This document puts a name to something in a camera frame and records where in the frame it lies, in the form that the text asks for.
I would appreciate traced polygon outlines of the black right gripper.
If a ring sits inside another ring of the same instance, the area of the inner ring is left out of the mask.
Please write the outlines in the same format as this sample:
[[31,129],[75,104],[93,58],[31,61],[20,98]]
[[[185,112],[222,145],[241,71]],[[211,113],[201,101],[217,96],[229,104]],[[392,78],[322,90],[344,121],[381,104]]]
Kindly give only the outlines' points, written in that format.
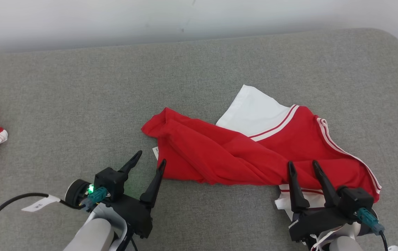
[[296,168],[292,161],[288,162],[290,205],[292,212],[298,215],[298,219],[293,222],[293,225],[289,229],[291,240],[295,242],[304,241],[310,235],[320,234],[324,231],[358,221],[354,213],[360,207],[337,206],[340,197],[336,189],[320,167],[320,164],[316,160],[313,160],[312,164],[315,176],[322,187],[325,199],[323,208],[309,208],[309,202],[304,197],[298,182]]

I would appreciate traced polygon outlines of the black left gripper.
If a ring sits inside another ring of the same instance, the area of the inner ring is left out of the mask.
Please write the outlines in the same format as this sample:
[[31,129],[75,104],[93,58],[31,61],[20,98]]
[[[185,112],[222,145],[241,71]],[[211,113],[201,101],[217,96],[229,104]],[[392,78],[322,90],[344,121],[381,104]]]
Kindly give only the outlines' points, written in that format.
[[[128,175],[130,170],[138,163],[142,153],[143,151],[138,151],[118,172]],[[148,238],[153,229],[151,210],[156,203],[165,167],[166,160],[163,159],[150,185],[140,196],[140,199],[122,195],[116,201],[110,202],[113,210],[127,222],[134,233],[139,235],[140,238]]]

